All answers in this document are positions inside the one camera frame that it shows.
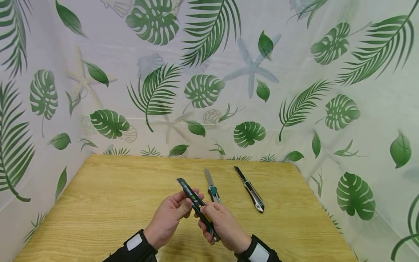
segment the starfish print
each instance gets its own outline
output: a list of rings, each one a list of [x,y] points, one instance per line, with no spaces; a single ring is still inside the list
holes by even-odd
[[[187,143],[190,143],[191,141],[190,141],[190,139],[187,137],[187,136],[185,136],[185,134],[178,128],[178,127],[176,127],[175,126],[175,124],[177,124],[177,123],[180,123],[180,122],[182,122],[182,121],[184,121],[185,119],[187,119],[190,115],[192,114],[192,112],[189,112],[189,113],[186,113],[186,114],[182,114],[180,117],[178,117],[178,118],[176,118],[174,121],[170,121],[170,119],[169,119],[169,117],[166,115],[166,114],[164,114],[163,116],[164,116],[164,122],[163,123],[160,123],[160,124],[163,124],[163,125],[167,125],[168,126],[168,128],[167,128],[167,131],[166,131],[166,144],[169,144],[169,135],[170,135],[170,131],[171,131],[171,129],[173,128],[175,131],[176,131],[176,133],[178,133],[179,134],[179,136],[181,136]]]
[[[98,81],[94,80],[90,75],[86,74],[86,70],[83,63],[83,57],[81,55],[80,48],[75,45],[75,63],[76,63],[76,72],[67,70],[67,77],[75,82],[77,82],[76,89],[74,90],[75,95],[79,95],[82,93],[84,89],[86,89],[87,93],[89,93],[98,108],[102,109],[102,103],[100,102],[99,98],[96,96],[95,91],[92,89],[91,85],[101,84]],[[109,83],[115,82],[118,80],[116,77],[108,75]]]
[[[281,35],[276,35],[272,39],[272,42],[274,43],[274,47],[276,46],[276,44],[278,43],[280,39],[281,39]],[[265,68],[260,67],[260,64],[263,62],[263,60],[265,60],[265,58],[261,54],[259,54],[256,60],[253,61],[252,58],[250,57],[249,51],[247,50],[246,45],[244,44],[243,40],[237,39],[237,45],[240,50],[241,56],[243,57],[243,60],[246,63],[246,66],[226,75],[223,78],[224,81],[232,80],[242,75],[249,75],[249,81],[248,81],[249,98],[252,98],[253,96],[253,89],[255,86],[255,74],[262,75],[267,80],[273,83],[279,83],[279,80],[271,72],[269,72]]]

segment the monstera leaf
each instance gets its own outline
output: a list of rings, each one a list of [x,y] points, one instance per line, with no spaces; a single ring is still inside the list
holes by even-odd
[[[339,207],[362,220],[371,220],[375,212],[375,200],[368,184],[359,176],[346,172],[340,179],[336,189]]]
[[[44,138],[44,118],[51,120],[58,106],[58,95],[55,90],[54,74],[49,70],[38,70],[31,82],[32,112],[42,115],[41,133]]]
[[[171,0],[136,0],[125,22],[142,40],[166,45],[179,30],[179,21],[170,11]]]
[[[326,105],[326,125],[336,131],[345,128],[361,116],[357,104],[346,95],[337,95]]]
[[[213,75],[196,75],[186,84],[185,95],[195,108],[211,106],[224,88],[223,80]]]
[[[234,129],[234,142],[241,148],[253,145],[255,140],[262,141],[265,136],[265,128],[256,122],[244,122]]]
[[[331,29],[310,51],[314,60],[320,65],[328,65],[348,51],[349,42],[346,37],[350,31],[348,23],[340,23]]]
[[[122,136],[122,131],[129,129],[129,123],[122,115],[111,110],[98,110],[90,115],[93,126],[109,139]]]

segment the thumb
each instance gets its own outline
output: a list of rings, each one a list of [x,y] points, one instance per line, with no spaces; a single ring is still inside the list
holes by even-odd
[[[176,209],[176,219],[180,220],[182,217],[186,216],[192,210],[192,201],[189,198],[186,198],[180,207]]]
[[[209,217],[212,221],[216,220],[219,211],[216,210],[212,205],[205,205],[200,209],[201,213]]]

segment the wooden table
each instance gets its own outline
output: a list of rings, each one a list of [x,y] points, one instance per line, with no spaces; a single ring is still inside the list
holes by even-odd
[[[233,166],[265,201],[256,211]],[[15,262],[101,262],[141,228],[160,202],[181,191],[176,178],[207,193],[204,168],[221,200],[250,234],[284,262],[356,262],[349,247],[291,163],[93,155],[78,171]],[[232,262],[221,243],[210,246],[197,218],[183,219],[159,261]]]

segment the silver utility knife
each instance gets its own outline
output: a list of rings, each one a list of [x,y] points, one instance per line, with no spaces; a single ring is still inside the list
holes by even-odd
[[[256,210],[258,210],[260,213],[263,213],[263,211],[265,210],[265,204],[263,203],[262,198],[259,196],[258,192],[256,192],[256,189],[253,187],[252,183],[244,177],[240,169],[236,166],[234,167],[234,169],[236,170],[238,176],[243,182],[244,187],[246,188],[247,192],[252,198],[252,201],[253,201],[253,204],[255,205]]]

